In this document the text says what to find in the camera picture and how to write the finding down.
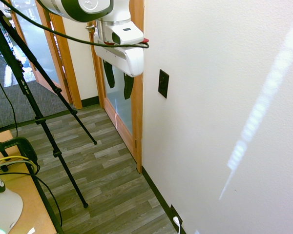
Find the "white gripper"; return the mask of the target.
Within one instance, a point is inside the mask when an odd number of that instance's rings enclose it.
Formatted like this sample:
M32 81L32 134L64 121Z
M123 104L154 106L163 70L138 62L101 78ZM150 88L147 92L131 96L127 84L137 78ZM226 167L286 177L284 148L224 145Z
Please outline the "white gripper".
M124 74L124 98L129 99L134 85L134 77L144 71L144 51L136 47L94 46L96 55L104 60L104 70L110 88L115 86L113 66Z

